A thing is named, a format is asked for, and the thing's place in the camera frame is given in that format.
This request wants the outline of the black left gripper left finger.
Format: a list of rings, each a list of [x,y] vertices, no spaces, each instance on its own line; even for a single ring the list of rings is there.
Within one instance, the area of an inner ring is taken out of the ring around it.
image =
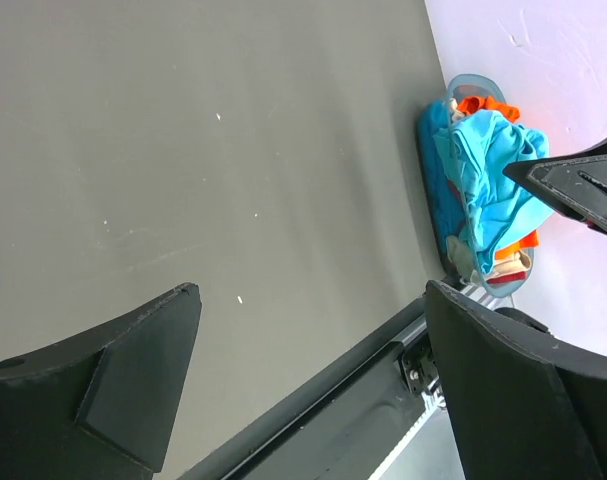
[[[202,302],[184,283],[0,362],[0,479],[150,479],[164,465]]]

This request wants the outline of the cyan t shirt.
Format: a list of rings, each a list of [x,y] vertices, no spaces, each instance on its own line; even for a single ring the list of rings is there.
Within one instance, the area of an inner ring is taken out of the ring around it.
[[[503,173],[514,163],[543,159],[549,140],[540,130],[482,110],[432,134],[445,176],[459,192],[467,229],[460,235],[488,274],[495,253],[538,229],[552,209]]]

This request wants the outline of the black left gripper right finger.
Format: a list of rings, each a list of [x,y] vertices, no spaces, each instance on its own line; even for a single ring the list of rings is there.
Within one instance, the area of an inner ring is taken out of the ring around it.
[[[440,281],[425,301],[466,478],[607,479],[607,356]]]

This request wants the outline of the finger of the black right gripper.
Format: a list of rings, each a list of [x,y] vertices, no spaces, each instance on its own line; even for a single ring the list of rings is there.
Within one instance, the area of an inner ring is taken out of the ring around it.
[[[607,236],[607,137],[582,152],[511,163],[503,173],[560,215]]]

